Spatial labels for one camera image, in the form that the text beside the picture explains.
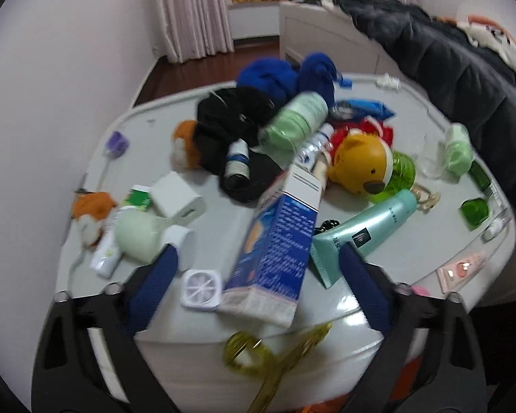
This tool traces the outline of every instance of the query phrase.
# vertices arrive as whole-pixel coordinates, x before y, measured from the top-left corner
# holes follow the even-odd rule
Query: blue gripper pad
[[[338,264],[371,329],[386,335],[392,329],[391,302],[371,278],[362,256],[352,245],[345,244],[338,253]]]
[[[173,246],[167,246],[151,264],[152,268],[128,301],[128,319],[125,324],[128,333],[147,329],[158,305],[178,271],[178,253]]]

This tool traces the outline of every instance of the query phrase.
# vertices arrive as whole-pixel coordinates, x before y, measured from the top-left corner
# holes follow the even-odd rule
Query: yellow scissors
[[[224,364],[239,374],[245,374],[264,380],[260,391],[252,401],[248,413],[264,413],[271,404],[281,379],[292,370],[315,346],[327,336],[332,323],[319,325],[284,358],[279,360],[262,341],[247,332],[237,332],[232,335],[224,347]],[[252,359],[252,364],[243,365],[236,359],[246,351]]]

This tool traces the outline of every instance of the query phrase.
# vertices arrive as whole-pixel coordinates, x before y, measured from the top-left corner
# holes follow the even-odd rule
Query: blue plush toy
[[[285,60],[259,59],[241,71],[237,86],[261,90],[277,106],[284,106],[297,95],[297,76],[297,72]]]
[[[334,107],[334,84],[338,74],[329,56],[323,53],[310,54],[302,62],[297,79],[297,90],[315,91],[323,96],[329,109]]]

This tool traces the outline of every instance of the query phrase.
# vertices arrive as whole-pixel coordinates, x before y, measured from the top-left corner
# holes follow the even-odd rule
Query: dark blanket
[[[471,140],[516,210],[516,75],[466,35],[402,3],[337,0],[356,28],[376,40],[400,70]]]

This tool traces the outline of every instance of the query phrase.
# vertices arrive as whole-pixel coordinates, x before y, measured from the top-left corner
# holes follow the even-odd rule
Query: orange plush toy
[[[197,121],[188,119],[179,123],[172,133],[174,160],[180,166],[188,169],[199,168],[201,161],[201,152],[193,142],[195,126],[197,126]]]
[[[78,196],[73,203],[72,215],[76,220],[80,239],[86,246],[96,245],[103,234],[107,216],[117,203],[108,193],[90,193]]]

